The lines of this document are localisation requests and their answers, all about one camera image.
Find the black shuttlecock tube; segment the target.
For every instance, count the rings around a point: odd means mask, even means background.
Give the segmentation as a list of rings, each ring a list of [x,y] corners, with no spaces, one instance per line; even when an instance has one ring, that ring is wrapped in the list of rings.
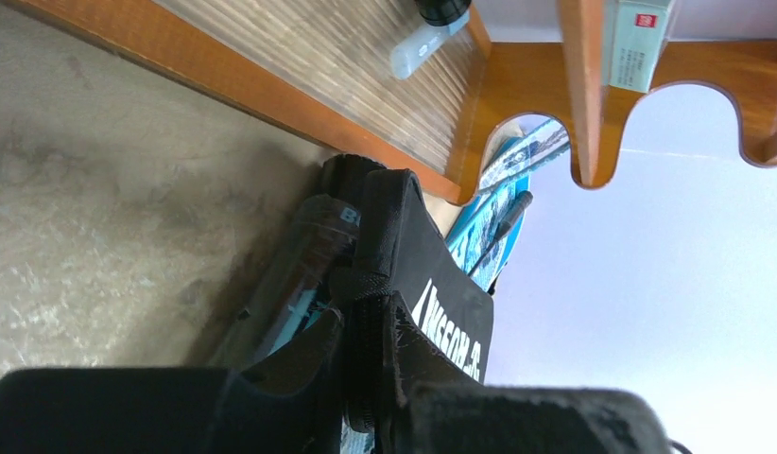
[[[330,271],[352,258],[366,176],[382,169],[355,154],[323,163],[317,188],[299,205],[210,364],[245,369],[315,322],[330,303]]]

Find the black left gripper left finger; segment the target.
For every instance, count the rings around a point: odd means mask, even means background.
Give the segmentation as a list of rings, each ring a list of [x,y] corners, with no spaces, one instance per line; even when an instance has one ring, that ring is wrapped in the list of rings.
[[[335,453],[343,314],[244,372],[41,368],[0,379],[0,453]]]

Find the black Crossway racket bag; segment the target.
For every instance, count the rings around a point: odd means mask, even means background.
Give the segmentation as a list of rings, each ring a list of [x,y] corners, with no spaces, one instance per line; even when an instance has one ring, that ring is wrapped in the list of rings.
[[[492,297],[456,263],[410,170],[374,170],[364,179],[359,237],[350,264],[331,274],[345,328],[345,419],[358,432],[378,420],[385,317],[398,318],[396,353],[411,355],[424,381],[485,380]]]

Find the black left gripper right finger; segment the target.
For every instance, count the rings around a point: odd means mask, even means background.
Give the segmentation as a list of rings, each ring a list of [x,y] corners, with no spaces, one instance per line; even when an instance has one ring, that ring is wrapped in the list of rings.
[[[388,452],[668,453],[637,394],[614,389],[491,387],[462,372],[388,298]]]

